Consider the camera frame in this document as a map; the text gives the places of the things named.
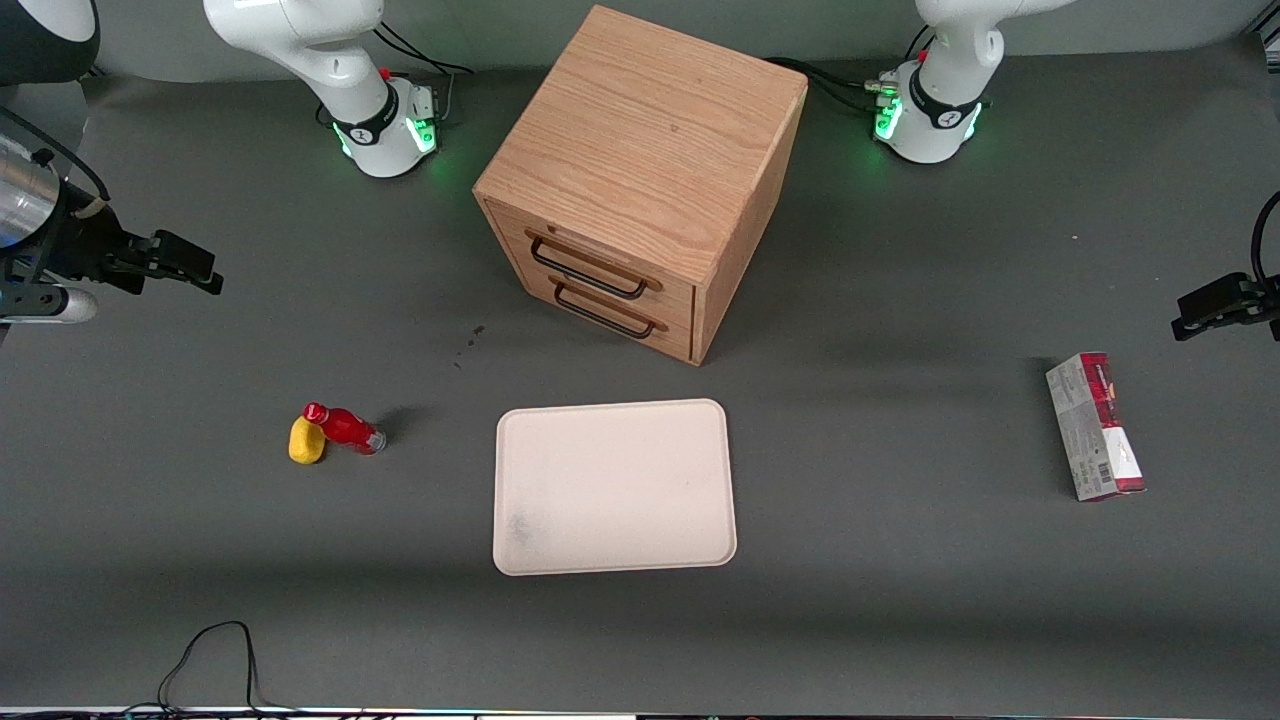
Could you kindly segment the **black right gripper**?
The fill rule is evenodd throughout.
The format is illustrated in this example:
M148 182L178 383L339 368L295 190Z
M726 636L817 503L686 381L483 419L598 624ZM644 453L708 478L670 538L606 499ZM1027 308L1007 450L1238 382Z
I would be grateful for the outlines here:
M74 215L88 205L84 191L64 190L40 228L3 249L3 279L15 279L18 265L33 270L42 259L46 274L110 284L134 296L143 293L146 278L221 293L224 278L214 270L212 252L169 231L156 231L147 258L146 238L124 231L110 208L84 219Z

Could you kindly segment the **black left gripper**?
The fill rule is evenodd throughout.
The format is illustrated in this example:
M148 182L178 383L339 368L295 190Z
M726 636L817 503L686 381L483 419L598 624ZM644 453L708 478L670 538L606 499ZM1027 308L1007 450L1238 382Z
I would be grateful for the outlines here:
M1248 304L1247 293L1251 296ZM1247 274L1226 274L1181 296L1178 309L1179 315L1171 320L1172 337L1178 342L1238 323L1265 323L1274 341L1280 341L1279 274L1248 282Z

